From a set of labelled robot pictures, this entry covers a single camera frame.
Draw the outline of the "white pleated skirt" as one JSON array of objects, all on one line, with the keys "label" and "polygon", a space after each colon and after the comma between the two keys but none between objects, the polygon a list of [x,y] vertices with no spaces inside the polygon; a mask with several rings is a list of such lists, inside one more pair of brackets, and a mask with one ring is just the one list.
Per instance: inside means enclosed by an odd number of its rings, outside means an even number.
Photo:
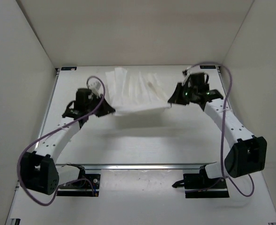
[{"label": "white pleated skirt", "polygon": [[156,73],[115,67],[106,72],[106,80],[108,102],[115,109],[115,116],[159,114],[171,108]]}]

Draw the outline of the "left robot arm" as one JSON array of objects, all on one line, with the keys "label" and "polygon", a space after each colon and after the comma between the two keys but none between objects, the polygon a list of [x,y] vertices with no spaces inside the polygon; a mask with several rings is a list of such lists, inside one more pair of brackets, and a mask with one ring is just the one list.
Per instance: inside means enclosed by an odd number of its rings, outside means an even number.
[{"label": "left robot arm", "polygon": [[114,113],[97,88],[79,88],[76,99],[71,101],[58,127],[33,152],[25,152],[19,163],[21,185],[46,195],[51,195],[58,186],[71,182],[80,187],[86,181],[83,166],[68,163],[56,167],[56,162],[71,138],[88,121],[90,115],[96,117]]}]

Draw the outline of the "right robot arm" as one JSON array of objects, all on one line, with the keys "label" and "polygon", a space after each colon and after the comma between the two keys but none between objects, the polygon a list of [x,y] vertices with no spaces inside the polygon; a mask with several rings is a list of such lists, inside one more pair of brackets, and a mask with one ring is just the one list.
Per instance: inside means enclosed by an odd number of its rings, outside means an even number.
[{"label": "right robot arm", "polygon": [[208,188],[217,178],[238,178],[265,168],[267,141],[256,137],[227,107],[225,97],[217,89],[210,89],[209,75],[199,72],[187,75],[178,82],[168,103],[172,105],[198,104],[222,133],[222,141],[229,146],[218,162],[205,165],[198,176],[199,184]]}]

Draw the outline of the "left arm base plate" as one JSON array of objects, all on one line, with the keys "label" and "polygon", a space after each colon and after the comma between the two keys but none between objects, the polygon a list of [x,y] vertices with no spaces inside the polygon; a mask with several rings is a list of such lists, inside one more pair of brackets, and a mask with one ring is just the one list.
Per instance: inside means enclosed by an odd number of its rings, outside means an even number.
[{"label": "left arm base plate", "polygon": [[98,197],[100,174],[88,173],[82,165],[67,163],[57,168],[57,196]]}]

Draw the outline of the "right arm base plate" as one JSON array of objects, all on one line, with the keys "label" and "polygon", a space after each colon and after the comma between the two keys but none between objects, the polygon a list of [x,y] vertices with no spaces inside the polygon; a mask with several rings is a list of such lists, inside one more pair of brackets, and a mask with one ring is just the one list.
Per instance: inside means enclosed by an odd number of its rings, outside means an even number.
[{"label": "right arm base plate", "polygon": [[205,166],[196,172],[185,171],[183,178],[176,181],[172,188],[184,188],[186,199],[229,198],[227,184],[224,178],[208,178]]}]

